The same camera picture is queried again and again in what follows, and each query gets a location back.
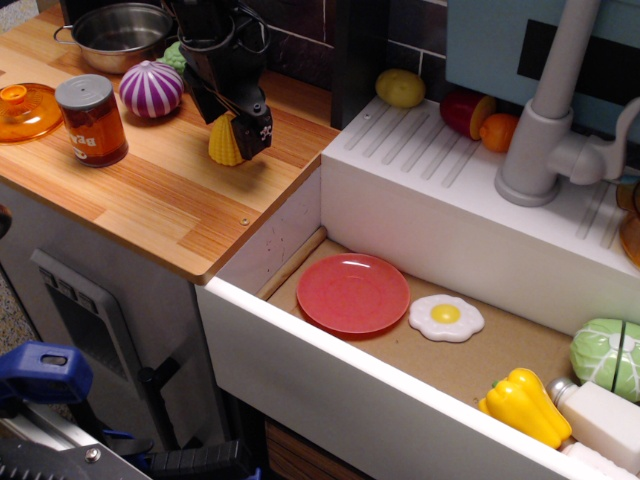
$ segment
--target stainless steel pot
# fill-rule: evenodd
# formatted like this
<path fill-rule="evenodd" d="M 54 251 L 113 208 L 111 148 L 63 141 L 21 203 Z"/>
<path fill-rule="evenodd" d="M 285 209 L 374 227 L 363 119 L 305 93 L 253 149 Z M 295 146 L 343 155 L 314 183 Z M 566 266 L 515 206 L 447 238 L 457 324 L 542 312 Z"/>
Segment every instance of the stainless steel pot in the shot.
<path fill-rule="evenodd" d="M 86 13 L 74 25 L 58 28 L 58 43 L 78 45 L 83 58 L 96 70 L 125 73 L 143 60 L 161 57 L 173 19 L 153 5 L 120 3 Z M 62 30 L 71 30 L 73 42 L 58 39 Z"/>

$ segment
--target yellow bell pepper toy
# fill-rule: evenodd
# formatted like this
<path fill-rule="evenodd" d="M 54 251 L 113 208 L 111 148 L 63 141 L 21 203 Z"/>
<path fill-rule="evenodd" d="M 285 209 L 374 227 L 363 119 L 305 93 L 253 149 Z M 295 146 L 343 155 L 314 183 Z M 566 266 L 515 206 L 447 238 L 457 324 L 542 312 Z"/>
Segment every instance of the yellow bell pepper toy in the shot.
<path fill-rule="evenodd" d="M 516 368 L 497 382 L 478 407 L 555 449 L 571 436 L 571 425 L 553 404 L 538 376 L 526 368 Z"/>

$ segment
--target light blue panel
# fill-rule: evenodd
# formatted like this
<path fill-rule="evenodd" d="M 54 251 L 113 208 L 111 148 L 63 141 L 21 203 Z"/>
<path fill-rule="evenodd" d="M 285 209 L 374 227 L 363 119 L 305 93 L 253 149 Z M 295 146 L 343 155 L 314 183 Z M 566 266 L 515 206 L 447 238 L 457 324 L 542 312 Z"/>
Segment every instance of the light blue panel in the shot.
<path fill-rule="evenodd" d="M 517 74 L 527 21 L 558 25 L 563 7 L 564 0 L 449 0 L 447 80 L 524 105 L 538 84 Z M 640 48 L 640 0 L 603 0 L 593 35 Z M 573 108 L 578 124 L 611 134 L 622 111 L 582 94 Z M 640 120 L 629 137 L 640 143 Z"/>

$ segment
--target jar lid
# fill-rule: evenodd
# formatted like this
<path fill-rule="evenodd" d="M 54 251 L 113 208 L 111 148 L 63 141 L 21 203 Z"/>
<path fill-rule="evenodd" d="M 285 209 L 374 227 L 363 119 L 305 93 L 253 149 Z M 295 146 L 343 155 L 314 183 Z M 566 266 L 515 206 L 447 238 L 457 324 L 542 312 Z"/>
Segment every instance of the jar lid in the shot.
<path fill-rule="evenodd" d="M 61 124 L 62 112 L 53 88 L 21 83 L 0 90 L 0 145 L 35 140 Z"/>
<path fill-rule="evenodd" d="M 79 75 L 56 88 L 56 101 L 68 110 L 91 110 L 104 103 L 113 93 L 113 85 L 100 75 Z"/>

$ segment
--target green cabbage toy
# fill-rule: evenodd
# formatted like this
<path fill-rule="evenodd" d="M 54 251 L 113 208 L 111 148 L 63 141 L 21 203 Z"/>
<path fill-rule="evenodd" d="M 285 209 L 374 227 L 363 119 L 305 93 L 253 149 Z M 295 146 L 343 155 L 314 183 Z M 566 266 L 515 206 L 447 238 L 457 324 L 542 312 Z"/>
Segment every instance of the green cabbage toy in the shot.
<path fill-rule="evenodd" d="M 180 53 L 179 47 L 180 42 L 174 42 L 171 44 L 171 46 L 164 51 L 162 58 L 158 59 L 158 62 L 166 63 L 167 65 L 175 68 L 180 75 L 183 75 L 187 61 Z"/>
<path fill-rule="evenodd" d="M 582 383 L 591 381 L 631 402 L 640 400 L 640 326 L 597 318 L 571 343 L 571 364 Z"/>

